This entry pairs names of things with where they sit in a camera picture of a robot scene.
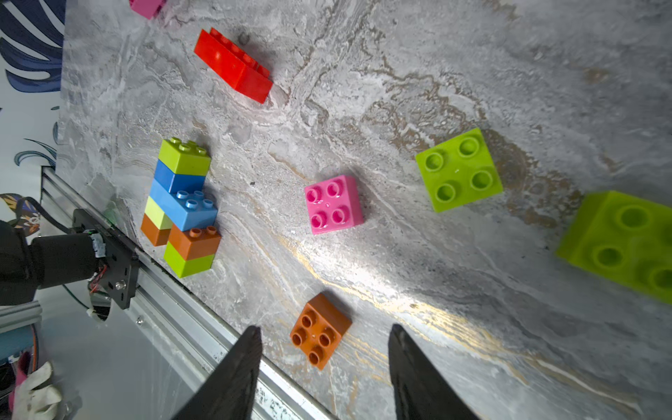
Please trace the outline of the light blue long lego brick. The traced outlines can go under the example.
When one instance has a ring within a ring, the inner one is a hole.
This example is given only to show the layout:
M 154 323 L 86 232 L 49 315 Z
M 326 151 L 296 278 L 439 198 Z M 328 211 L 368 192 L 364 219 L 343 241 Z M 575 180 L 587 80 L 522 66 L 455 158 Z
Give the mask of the light blue long lego brick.
M 204 192 L 168 192 L 157 180 L 152 180 L 150 197 L 180 231 L 205 229 L 215 225 L 218 210 Z

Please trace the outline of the pink lego brick upturned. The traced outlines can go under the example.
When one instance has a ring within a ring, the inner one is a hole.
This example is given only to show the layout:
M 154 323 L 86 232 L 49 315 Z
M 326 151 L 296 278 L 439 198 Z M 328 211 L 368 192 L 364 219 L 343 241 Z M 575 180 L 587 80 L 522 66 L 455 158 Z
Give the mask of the pink lego brick upturned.
M 146 19 L 153 19 L 165 6 L 166 0 L 129 0 L 133 12 Z

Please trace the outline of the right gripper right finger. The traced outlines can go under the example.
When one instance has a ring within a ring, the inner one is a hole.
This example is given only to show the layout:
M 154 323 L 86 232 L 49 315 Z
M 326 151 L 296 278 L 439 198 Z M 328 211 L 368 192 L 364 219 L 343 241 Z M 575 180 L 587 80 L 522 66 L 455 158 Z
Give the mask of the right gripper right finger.
M 392 325 L 388 352 L 398 419 L 477 418 L 399 324 Z

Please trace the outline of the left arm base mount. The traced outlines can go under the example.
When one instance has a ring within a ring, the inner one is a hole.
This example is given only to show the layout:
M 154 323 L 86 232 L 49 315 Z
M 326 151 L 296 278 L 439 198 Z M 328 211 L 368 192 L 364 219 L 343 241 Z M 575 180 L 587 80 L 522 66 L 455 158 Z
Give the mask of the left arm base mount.
M 122 310 L 129 309 L 136 295 L 140 270 L 136 244 L 117 227 L 101 222 L 83 208 L 75 209 L 73 228 L 101 236 L 105 273 L 96 283 Z

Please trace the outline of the pink lego brick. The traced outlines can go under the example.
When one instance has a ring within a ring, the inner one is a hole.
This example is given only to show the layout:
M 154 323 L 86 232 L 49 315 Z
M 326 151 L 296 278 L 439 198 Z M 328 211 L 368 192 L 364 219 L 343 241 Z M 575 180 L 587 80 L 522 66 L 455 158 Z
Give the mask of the pink lego brick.
M 350 229 L 364 222 L 354 177 L 341 175 L 310 185 L 304 189 L 304 198 L 314 236 Z

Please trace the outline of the orange lego brick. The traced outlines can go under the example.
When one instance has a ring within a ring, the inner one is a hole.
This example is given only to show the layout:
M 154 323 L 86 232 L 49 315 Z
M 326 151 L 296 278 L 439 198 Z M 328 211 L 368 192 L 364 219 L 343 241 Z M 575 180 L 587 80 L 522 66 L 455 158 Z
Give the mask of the orange lego brick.
M 290 341 L 313 367 L 323 370 L 351 325 L 352 320 L 320 293 L 304 306 L 290 332 Z
M 176 225 L 172 225 L 168 237 L 168 243 L 186 261 L 214 255 L 221 240 L 222 236 L 215 226 L 181 231 Z

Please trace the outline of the dark blue lego brick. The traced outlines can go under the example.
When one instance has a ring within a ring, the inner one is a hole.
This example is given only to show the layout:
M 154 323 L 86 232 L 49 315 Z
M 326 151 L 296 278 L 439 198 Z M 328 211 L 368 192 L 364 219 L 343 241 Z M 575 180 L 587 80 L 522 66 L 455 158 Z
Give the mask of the dark blue lego brick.
M 188 193 L 200 191 L 205 184 L 206 177 L 174 173 L 166 164 L 159 160 L 157 161 L 154 180 L 161 187 L 164 187 L 168 193 L 176 194 L 178 191 Z

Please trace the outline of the lime and orange lego stack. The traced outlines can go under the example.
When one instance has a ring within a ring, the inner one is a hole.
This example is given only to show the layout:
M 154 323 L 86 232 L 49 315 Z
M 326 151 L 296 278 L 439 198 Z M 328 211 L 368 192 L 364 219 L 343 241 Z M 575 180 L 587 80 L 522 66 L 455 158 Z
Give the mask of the lime and orange lego stack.
M 671 302 L 671 208 L 623 192 L 586 195 L 558 257 L 634 291 Z

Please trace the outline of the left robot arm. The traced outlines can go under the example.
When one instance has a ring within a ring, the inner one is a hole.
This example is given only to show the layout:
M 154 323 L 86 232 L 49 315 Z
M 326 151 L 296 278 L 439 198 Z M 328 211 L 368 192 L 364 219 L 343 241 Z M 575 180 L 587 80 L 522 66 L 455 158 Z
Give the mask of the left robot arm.
M 97 233 L 42 236 L 31 243 L 22 229 L 1 223 L 1 304 L 33 301 L 36 290 L 91 278 L 106 257 Z

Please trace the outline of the light green orange lego stack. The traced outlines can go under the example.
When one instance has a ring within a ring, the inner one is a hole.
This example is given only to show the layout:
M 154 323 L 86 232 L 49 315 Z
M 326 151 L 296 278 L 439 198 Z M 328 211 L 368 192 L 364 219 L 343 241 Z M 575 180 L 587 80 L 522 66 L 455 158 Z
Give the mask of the light green orange lego stack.
M 153 246 L 164 246 L 168 243 L 172 222 L 161 207 L 149 197 L 143 214 L 141 231 Z

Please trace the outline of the lime lego brick studs up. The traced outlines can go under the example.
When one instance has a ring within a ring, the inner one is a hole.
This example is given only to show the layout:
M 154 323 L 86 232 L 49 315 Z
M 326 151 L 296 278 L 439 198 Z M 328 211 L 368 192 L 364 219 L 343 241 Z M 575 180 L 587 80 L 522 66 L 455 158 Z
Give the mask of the lime lego brick studs up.
M 425 189 L 437 213 L 503 192 L 480 129 L 472 129 L 416 155 Z

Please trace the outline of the lime green lego brick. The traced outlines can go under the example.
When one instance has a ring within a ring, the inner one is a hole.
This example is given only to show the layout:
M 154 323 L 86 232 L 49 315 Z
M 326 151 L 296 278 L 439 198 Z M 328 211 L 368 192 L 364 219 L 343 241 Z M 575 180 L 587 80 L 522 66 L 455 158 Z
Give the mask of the lime green lego brick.
M 185 278 L 210 270 L 215 260 L 215 254 L 186 260 L 171 243 L 167 243 L 164 260 L 178 278 Z

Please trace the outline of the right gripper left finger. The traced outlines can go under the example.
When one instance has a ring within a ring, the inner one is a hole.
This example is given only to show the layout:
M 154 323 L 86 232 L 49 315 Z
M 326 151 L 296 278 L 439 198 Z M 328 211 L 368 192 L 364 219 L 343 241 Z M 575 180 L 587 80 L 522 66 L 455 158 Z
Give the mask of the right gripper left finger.
M 248 327 L 175 419 L 250 419 L 263 355 L 260 327 Z

